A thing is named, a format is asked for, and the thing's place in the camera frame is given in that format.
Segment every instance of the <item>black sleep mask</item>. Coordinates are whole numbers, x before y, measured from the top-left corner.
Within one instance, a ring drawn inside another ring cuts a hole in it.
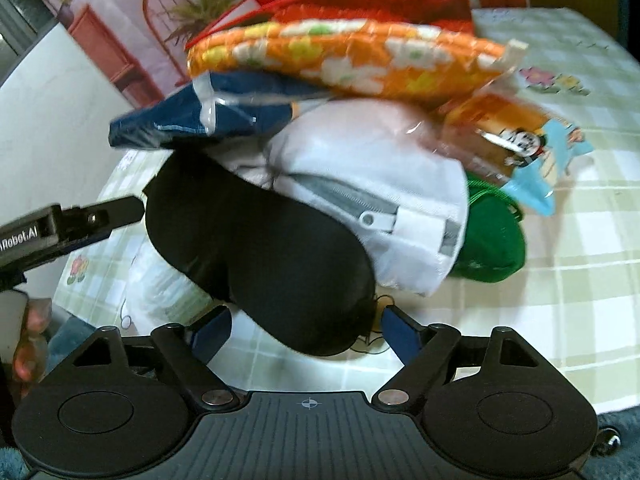
[[[158,253],[286,346],[335,355],[369,333],[372,265],[340,222],[191,150],[174,152],[145,194]]]

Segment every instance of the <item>green drawstring cord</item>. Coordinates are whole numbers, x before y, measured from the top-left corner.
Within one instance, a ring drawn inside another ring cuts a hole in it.
[[[520,206],[516,203],[515,200],[513,200],[513,198],[503,192],[500,188],[495,187],[494,184],[489,184],[484,180],[480,180],[475,175],[467,173],[466,176],[469,186],[469,206],[472,206],[483,196],[495,196],[509,206],[511,212],[516,217],[516,220],[518,222],[520,222],[524,218],[524,213],[522,212]]]

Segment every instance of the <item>black knob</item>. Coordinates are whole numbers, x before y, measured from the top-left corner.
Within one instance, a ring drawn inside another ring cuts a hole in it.
[[[609,456],[613,455],[622,446],[620,434],[616,428],[606,426],[598,430],[596,443],[591,449],[593,456]]]

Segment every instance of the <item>checkered tablecloth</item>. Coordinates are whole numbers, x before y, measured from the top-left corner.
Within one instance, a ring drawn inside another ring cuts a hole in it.
[[[519,95],[580,124],[595,147],[575,160],[556,191],[551,218],[529,213],[526,268],[494,285],[446,280],[431,298],[388,291],[423,324],[468,335],[496,325],[518,330],[599,411],[640,403],[640,66],[576,12],[477,10],[479,35],[530,44],[516,75]],[[129,152],[100,199],[140,194],[167,157]],[[120,325],[126,279],[145,240],[142,224],[69,259],[54,300],[93,325]],[[208,307],[174,306],[176,321]],[[375,392],[400,363],[381,338],[332,358],[297,354],[241,312],[212,362],[245,389]]]

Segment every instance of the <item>green pouch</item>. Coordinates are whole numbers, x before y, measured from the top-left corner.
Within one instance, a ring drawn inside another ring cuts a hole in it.
[[[526,243],[520,228],[524,217],[516,202],[499,188],[467,173],[469,218],[465,242],[451,276],[496,283],[520,270]]]

